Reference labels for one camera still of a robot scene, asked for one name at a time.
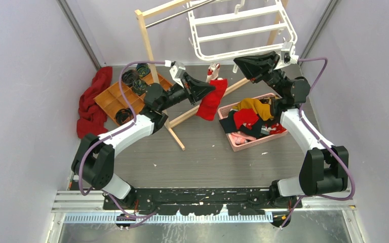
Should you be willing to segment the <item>red santa sock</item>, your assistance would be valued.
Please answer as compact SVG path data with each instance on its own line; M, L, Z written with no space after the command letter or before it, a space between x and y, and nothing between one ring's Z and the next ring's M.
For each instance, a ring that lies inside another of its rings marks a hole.
M226 78L214 79L210 81L210 85L214 86L215 90L202 99L196 112L196 116L207 121L214 120L215 113L227 89L228 80Z
M270 126L270 127L267 127L267 128L266 128L266 131L267 131L270 135L275 135L275 134L284 133L284 132L286 132L287 130L286 130L280 123L276 123L276 124L273 124L273 125Z
M208 67L206 82L209 83L212 80L218 79L220 71L220 63L212 63Z

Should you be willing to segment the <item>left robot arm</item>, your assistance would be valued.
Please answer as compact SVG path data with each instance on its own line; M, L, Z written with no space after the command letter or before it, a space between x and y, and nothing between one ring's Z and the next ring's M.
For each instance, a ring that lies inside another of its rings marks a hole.
M157 83L148 85L144 107L133 120L99 136L87 134L81 140L71 165L79 182L86 181L92 188L113 195L116 204L124 210L134 205L131 185L114 173L115 157L133 143L160 130L168 119L165 109L184 100L195 104L216 89L186 72L180 78L182 83L174 84L169 90Z

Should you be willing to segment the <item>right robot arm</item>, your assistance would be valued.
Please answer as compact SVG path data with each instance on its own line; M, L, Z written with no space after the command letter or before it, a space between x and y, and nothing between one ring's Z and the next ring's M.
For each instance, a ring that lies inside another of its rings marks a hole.
M271 104L271 113L279 118L280 124L305 153L297 177L272 183L268 196L270 204L276 208L283 207L290 196L328 195L348 187L348 150L333 145L306 118L302 105L311 86L303 76L294 79L286 76L280 66L290 61L288 54L282 58L276 52L234 59L246 79L252 83L263 81L279 95Z

